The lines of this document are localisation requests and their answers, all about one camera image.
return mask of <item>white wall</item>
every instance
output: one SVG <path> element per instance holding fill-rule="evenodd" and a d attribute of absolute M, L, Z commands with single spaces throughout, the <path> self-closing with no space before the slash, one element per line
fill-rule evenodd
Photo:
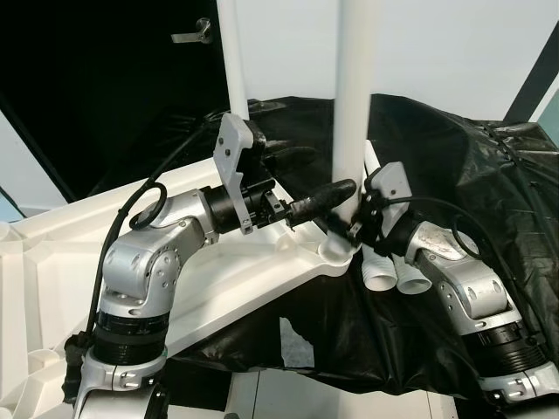
<path fill-rule="evenodd" d="M 559 74 L 556 75 L 555 79 L 549 85 L 548 91 L 543 95 L 542 101 L 540 105 L 534 110 L 532 116 L 530 117 L 530 121 L 537 122 L 543 114 L 543 111 L 549 105 L 549 102 L 553 99 L 553 95 L 559 90 Z"/>
<path fill-rule="evenodd" d="M 66 205 L 64 197 L 1 112 L 0 186 L 26 216 Z"/>
<path fill-rule="evenodd" d="M 557 0 L 371 1 L 371 92 L 474 119 L 505 116 L 559 18 Z M 334 97 L 337 0 L 237 4 L 249 98 Z"/>
<path fill-rule="evenodd" d="M 11 223 L 12 221 L 19 221 L 21 219 L 21 214 L 14 208 L 11 202 L 6 199 L 0 190 L 0 223 L 2 223 L 2 221 Z"/>

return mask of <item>white pole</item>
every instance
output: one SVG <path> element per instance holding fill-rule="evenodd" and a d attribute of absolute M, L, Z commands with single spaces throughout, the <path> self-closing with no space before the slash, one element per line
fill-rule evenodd
<path fill-rule="evenodd" d="M 238 40 L 237 7 L 235 0 L 217 0 L 221 45 L 224 50 L 225 76 L 229 92 L 229 106 L 234 113 L 248 120 L 243 58 Z"/>
<path fill-rule="evenodd" d="M 334 155 L 332 181 L 353 179 L 362 184 L 365 140 L 369 127 L 373 72 L 373 34 L 377 0 L 340 0 L 336 94 L 334 106 Z M 351 222 L 359 206 L 359 191 L 335 209 L 341 220 Z M 319 253 L 331 262 L 350 257 L 351 246 L 329 232 Z"/>
<path fill-rule="evenodd" d="M 365 141 L 365 168 L 367 173 L 372 175 L 375 170 L 381 167 L 381 163 L 378 162 L 376 158 L 375 149 L 373 144 L 369 141 Z"/>

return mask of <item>black door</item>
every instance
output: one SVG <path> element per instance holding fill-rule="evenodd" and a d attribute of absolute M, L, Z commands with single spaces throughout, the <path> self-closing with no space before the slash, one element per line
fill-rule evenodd
<path fill-rule="evenodd" d="M 227 108 L 215 0 L 22 3 L 3 13 L 0 107 L 69 201 L 140 178 L 157 121 Z M 211 44 L 171 42 L 200 17 Z"/>

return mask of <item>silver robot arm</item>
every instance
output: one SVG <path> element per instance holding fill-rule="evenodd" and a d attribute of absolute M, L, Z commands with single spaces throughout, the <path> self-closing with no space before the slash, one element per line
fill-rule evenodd
<path fill-rule="evenodd" d="M 169 398 L 158 382 L 176 282 L 186 261 L 217 241 L 206 205 L 197 189 L 174 196 L 148 227 L 131 230 L 110 247 L 74 418 L 143 418 L 150 405 L 158 414 L 166 411 Z"/>
<path fill-rule="evenodd" d="M 378 216 L 376 227 L 367 231 L 372 237 L 367 244 L 381 254 L 404 256 L 407 264 L 432 281 L 478 369 L 487 399 L 512 406 L 559 394 L 557 366 L 546 357 L 538 334 L 526 328 L 499 276 L 469 255 L 450 230 L 419 223 L 405 214 L 408 203 L 402 201 L 411 197 L 411 190 L 404 165 L 387 164 L 365 181 L 365 189 L 361 223 L 367 224 L 363 220 L 370 220 L 371 215 Z M 387 199 L 398 198 L 403 199 L 387 205 Z M 468 249 L 477 251 L 470 237 L 458 234 Z"/>
<path fill-rule="evenodd" d="M 65 400 L 74 404 L 74 419 L 100 417 L 163 418 L 169 395 L 161 385 L 167 359 L 165 336 L 176 283 L 186 261 L 219 234 L 286 220 L 293 227 L 328 213 L 355 193 L 353 181 L 326 185 L 298 202 L 287 204 L 273 194 L 275 181 L 265 165 L 266 139 L 250 122 L 225 114 L 214 161 L 222 186 L 193 189 L 167 199 L 148 225 L 133 228 L 107 251 L 93 336 L 86 345 L 66 343 Z M 146 208 L 135 226 L 152 217 Z M 81 377 L 75 368 L 81 361 Z"/>

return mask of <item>white plastic tray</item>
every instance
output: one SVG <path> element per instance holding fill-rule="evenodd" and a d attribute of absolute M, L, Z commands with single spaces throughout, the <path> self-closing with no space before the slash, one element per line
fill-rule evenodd
<path fill-rule="evenodd" d="M 169 196 L 217 186 L 212 159 L 162 175 Z M 63 345 L 85 325 L 101 243 L 132 183 L 33 218 L 0 225 L 0 419 L 37 417 L 62 400 Z M 274 192 L 290 201 L 278 186 Z M 149 191 L 130 211 L 157 198 Z M 122 232 L 128 231 L 128 220 Z M 327 264 L 325 238 L 313 223 L 276 223 L 249 236 L 233 231 L 185 265 L 167 335 L 169 355 L 209 336 L 317 275 L 342 275 Z"/>

